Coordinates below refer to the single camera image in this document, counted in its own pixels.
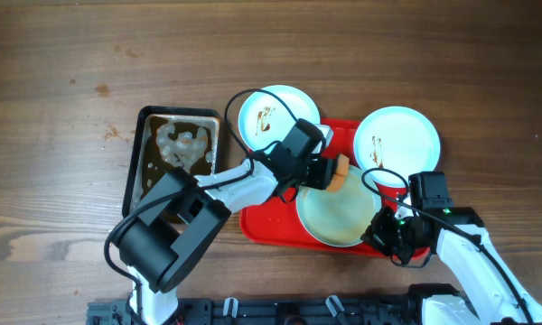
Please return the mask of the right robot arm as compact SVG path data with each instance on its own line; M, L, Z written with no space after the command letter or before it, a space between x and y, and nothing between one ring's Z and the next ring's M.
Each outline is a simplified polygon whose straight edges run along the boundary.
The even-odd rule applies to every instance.
M441 172L420 172L404 181L407 192L371 220L361 239L408 267L426 248L461 285L410 286L402 316L415 324L542 324L542 305L520 284L491 242L474 209L456 208Z

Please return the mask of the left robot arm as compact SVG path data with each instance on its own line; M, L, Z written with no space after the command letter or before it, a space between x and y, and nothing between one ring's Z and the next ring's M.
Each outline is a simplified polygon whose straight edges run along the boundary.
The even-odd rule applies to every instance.
M298 119L282 141L251 152L233 169L192 176L166 173L109 233L125 269L108 265L134 284L127 305L140 324L163 324L178 308L177 286L198 264L229 217L299 185L323 190L335 161L322 157L332 139L327 125Z

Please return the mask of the orange green scrub sponge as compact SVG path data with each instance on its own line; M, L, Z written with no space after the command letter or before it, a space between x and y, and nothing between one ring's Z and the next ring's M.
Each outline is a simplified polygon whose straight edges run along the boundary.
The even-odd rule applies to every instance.
M326 187L328 192L336 192L343 186L350 168L350 158L346 155L339 154L336 161L334 174L329 185Z

